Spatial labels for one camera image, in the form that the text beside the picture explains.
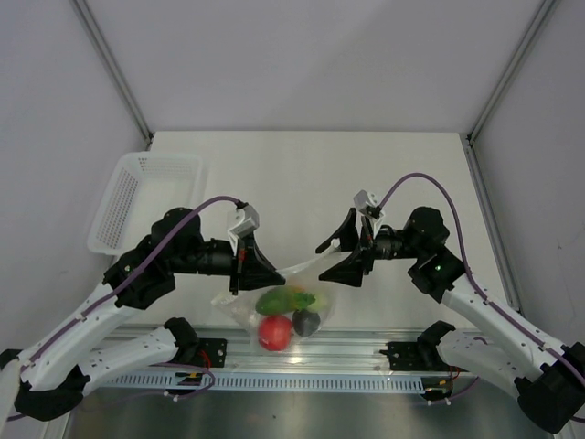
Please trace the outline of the orange green toy mango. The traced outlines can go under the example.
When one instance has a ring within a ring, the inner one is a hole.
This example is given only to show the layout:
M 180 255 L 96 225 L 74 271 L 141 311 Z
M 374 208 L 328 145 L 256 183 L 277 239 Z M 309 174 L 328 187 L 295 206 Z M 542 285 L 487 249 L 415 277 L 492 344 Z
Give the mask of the orange green toy mango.
M 304 291 L 297 286 L 276 286 L 259 297 L 255 304 L 255 311 L 262 316 L 277 316 L 291 313 L 295 310 L 293 294 Z

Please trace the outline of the clear zip top bag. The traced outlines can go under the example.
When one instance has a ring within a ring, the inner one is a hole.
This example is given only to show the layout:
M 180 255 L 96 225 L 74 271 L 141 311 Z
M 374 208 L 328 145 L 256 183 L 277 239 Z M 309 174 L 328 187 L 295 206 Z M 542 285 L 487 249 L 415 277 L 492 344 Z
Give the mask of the clear zip top bag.
M 334 314 L 339 288 L 319 275 L 340 255 L 341 240 L 333 238 L 313 259 L 280 270 L 283 285 L 220 293 L 212 305 L 248 333 L 255 352 L 288 353 L 314 337 Z

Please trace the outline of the red toy tomato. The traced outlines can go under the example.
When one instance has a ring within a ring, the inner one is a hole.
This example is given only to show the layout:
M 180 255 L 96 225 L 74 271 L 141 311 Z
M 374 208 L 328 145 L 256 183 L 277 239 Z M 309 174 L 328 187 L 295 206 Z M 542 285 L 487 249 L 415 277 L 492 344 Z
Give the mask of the red toy tomato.
M 293 333 L 293 322 L 286 316 L 267 316 L 258 328 L 259 344 L 269 351 L 288 348 Z

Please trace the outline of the dark brown toy mushroom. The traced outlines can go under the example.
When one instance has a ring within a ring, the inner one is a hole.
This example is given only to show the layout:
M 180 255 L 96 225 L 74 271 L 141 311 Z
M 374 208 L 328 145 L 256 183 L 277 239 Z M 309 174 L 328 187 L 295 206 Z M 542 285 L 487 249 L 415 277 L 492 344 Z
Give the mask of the dark brown toy mushroom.
M 297 310 L 292 314 L 294 332 L 300 337 L 310 337 L 321 325 L 321 317 L 307 309 Z

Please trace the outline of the white perforated plastic basket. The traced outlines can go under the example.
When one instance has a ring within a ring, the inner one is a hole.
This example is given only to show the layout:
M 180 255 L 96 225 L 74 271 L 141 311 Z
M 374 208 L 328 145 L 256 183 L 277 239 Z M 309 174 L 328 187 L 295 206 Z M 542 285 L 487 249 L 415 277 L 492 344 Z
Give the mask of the white perforated plastic basket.
M 118 257 L 174 208 L 203 201 L 207 164 L 195 154 L 141 152 L 117 163 L 87 238 L 93 253 Z

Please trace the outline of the white toy radish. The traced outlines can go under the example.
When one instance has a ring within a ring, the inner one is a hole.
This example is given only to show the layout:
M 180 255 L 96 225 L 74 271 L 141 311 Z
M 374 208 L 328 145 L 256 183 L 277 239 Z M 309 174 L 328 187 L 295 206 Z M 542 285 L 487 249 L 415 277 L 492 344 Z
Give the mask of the white toy radish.
M 302 291 L 293 294 L 293 303 L 298 311 L 309 311 L 311 313 L 325 313 L 331 307 L 331 301 L 325 293 L 313 293 Z

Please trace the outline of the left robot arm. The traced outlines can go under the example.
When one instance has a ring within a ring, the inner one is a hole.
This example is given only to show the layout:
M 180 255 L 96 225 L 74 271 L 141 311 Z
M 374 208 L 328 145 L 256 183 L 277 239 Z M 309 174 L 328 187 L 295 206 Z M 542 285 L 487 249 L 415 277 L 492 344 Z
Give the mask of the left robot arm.
M 227 276 L 233 294 L 284 283 L 256 245 L 257 211 L 241 201 L 235 206 L 225 241 L 203 238 L 201 208 L 169 210 L 49 335 L 30 348 L 2 352 L 1 420 L 54 420 L 104 382 L 141 367 L 202 365 L 200 339 L 183 317 L 114 348 L 97 346 L 126 320 L 173 292 L 179 273 Z

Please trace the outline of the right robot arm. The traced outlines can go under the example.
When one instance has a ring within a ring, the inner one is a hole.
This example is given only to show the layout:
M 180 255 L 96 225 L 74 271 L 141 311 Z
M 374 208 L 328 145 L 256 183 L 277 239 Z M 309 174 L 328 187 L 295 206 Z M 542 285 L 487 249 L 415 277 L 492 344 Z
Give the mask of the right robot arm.
M 445 245 L 450 232 L 441 213 L 418 207 L 396 230 L 350 209 L 342 225 L 316 248 L 346 258 L 321 273 L 322 281 L 359 287 L 376 261 L 412 259 L 408 275 L 423 294 L 463 316 L 489 338 L 464 341 L 454 326 L 437 322 L 420 335 L 419 362 L 428 369 L 453 364 L 515 399 L 540 429 L 557 434 L 584 405 L 584 346 L 548 335 L 474 283 Z

